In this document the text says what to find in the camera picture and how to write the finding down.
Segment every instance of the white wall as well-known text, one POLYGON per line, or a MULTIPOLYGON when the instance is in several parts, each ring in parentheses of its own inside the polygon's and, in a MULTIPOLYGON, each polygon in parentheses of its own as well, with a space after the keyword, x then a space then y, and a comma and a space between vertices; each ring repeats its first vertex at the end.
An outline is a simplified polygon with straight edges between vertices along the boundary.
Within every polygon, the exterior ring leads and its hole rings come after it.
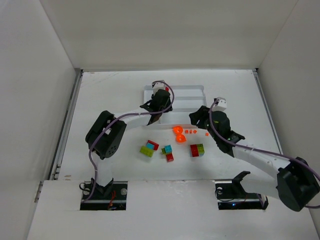
MULTIPOLYGON (((258 74, 283 151, 320 173, 320 1, 299 0, 258 74)), ((320 204, 320 194, 311 202, 320 204)), ((312 210, 320 234, 320 209, 312 210)))
POLYGON ((255 68, 297 0, 40 0, 85 69, 255 68))
POLYGON ((75 71, 39 0, 0 2, 0 239, 27 236, 75 71))

